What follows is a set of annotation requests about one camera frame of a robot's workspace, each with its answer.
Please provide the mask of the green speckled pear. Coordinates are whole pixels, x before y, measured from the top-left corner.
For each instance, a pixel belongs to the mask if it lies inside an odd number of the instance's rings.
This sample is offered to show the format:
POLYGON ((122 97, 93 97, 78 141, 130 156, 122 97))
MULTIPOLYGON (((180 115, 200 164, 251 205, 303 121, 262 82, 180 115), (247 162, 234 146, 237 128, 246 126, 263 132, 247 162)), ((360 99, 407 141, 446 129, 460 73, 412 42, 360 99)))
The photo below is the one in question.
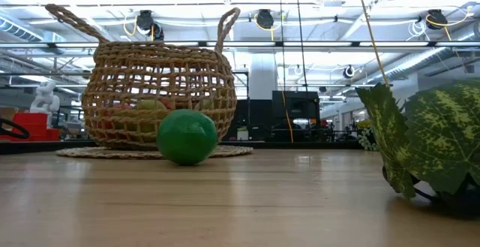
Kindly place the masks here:
POLYGON ((160 101, 155 100, 139 100, 135 107, 126 106, 119 111, 115 111, 112 114, 114 116, 120 116, 123 118, 131 118, 134 120, 148 119, 146 122, 120 122, 118 119, 113 120, 115 129, 123 129, 127 126, 129 131, 140 131, 142 133, 154 132, 155 127, 158 126, 157 120, 165 117, 164 114, 147 114, 147 110, 168 110, 168 108, 160 101))
POLYGON ((194 110, 197 110, 197 111, 213 110, 214 108, 215 108, 215 102, 211 99, 205 98, 196 104, 196 106, 194 107, 194 110))

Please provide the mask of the white robot figure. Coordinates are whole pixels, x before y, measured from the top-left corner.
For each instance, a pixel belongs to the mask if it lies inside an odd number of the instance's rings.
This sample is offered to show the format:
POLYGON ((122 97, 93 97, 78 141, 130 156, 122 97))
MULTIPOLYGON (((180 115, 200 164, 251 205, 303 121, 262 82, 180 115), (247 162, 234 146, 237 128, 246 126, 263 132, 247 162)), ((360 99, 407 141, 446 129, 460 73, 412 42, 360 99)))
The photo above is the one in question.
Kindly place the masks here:
POLYGON ((53 81, 42 82, 35 90, 35 98, 31 103, 30 113, 52 114, 59 110, 60 100, 54 95, 56 83, 53 81))

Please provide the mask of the black grape bunch with leaf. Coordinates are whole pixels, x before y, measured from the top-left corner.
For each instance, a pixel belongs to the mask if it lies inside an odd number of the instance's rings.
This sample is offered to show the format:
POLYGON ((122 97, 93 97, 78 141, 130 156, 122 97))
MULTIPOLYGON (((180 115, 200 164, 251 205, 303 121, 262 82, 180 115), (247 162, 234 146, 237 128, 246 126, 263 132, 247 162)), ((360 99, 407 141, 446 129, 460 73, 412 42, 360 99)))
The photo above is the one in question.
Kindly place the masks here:
POLYGON ((382 174, 407 200, 425 193, 452 211, 480 215, 480 78, 412 95, 402 107, 378 83, 357 94, 370 117, 382 174))

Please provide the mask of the small green succulent plant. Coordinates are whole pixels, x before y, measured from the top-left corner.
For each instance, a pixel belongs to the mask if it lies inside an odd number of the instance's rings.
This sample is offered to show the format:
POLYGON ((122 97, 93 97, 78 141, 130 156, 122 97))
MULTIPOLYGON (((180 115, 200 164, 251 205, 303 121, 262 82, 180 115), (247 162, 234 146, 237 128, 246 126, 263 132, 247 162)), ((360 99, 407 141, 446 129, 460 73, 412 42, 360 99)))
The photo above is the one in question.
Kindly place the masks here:
POLYGON ((358 142, 367 151, 377 151, 378 146, 374 137, 374 131, 372 127, 362 129, 358 133, 358 142))

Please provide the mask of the red plastic bin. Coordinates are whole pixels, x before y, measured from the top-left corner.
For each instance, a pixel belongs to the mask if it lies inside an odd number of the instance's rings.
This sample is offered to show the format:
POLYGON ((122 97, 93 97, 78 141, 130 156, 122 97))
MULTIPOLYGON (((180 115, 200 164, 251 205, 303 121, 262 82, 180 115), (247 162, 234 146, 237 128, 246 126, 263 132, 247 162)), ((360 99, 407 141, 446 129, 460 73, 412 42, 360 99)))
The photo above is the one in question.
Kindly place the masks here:
POLYGON ((16 113, 13 122, 24 128, 47 128, 48 115, 45 113, 16 113))
POLYGON ((7 135, 0 135, 0 140, 9 140, 14 142, 48 142, 48 141, 60 141, 59 130, 55 128, 47 128, 44 130, 30 131, 30 136, 27 139, 20 139, 7 135))

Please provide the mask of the black cabinet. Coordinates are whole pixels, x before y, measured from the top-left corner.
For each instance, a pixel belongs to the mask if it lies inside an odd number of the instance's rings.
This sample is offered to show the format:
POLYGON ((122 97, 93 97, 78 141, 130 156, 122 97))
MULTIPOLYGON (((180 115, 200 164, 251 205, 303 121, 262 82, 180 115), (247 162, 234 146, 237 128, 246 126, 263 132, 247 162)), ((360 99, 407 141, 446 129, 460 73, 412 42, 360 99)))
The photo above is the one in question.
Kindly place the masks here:
POLYGON ((273 91, 271 100, 272 125, 287 126, 287 121, 308 119, 320 126, 320 98, 317 92, 273 91))

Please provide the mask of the dark green lime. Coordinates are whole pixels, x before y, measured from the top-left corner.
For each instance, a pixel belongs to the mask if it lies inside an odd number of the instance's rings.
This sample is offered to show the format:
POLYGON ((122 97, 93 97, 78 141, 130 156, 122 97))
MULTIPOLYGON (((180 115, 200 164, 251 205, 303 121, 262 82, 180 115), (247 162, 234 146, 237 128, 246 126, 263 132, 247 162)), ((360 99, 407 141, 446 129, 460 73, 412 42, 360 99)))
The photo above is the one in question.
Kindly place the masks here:
POLYGON ((159 125, 157 147, 176 164, 191 166, 205 161, 218 144, 215 123, 195 110, 174 110, 159 125))

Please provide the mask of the round woven placemat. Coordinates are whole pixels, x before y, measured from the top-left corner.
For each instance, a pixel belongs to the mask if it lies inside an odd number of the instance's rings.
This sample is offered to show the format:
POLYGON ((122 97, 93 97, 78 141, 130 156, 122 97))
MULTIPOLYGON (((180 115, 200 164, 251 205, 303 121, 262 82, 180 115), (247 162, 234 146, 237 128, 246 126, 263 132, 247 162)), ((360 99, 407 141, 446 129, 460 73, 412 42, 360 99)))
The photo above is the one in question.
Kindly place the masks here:
MULTIPOLYGON (((226 158, 251 154, 254 149, 245 146, 217 146, 211 158, 226 158)), ((69 158, 98 158, 98 159, 125 159, 125 160, 162 160, 164 157, 158 150, 116 150, 106 147, 81 147, 60 149, 57 156, 69 158)))

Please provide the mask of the black aluminium table frame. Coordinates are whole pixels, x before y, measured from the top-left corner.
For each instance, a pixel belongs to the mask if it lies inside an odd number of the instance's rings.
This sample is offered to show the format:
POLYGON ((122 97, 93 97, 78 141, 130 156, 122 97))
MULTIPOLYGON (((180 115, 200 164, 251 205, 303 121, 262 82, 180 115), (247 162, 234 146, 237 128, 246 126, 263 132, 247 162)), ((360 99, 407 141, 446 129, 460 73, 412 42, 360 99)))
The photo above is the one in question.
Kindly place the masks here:
MULTIPOLYGON (((254 149, 363 149, 359 142, 262 142, 262 141, 223 141, 222 146, 246 146, 254 149)), ((0 143, 0 155, 52 152, 60 149, 79 147, 96 147, 93 140, 69 140, 49 142, 2 142, 0 143)))

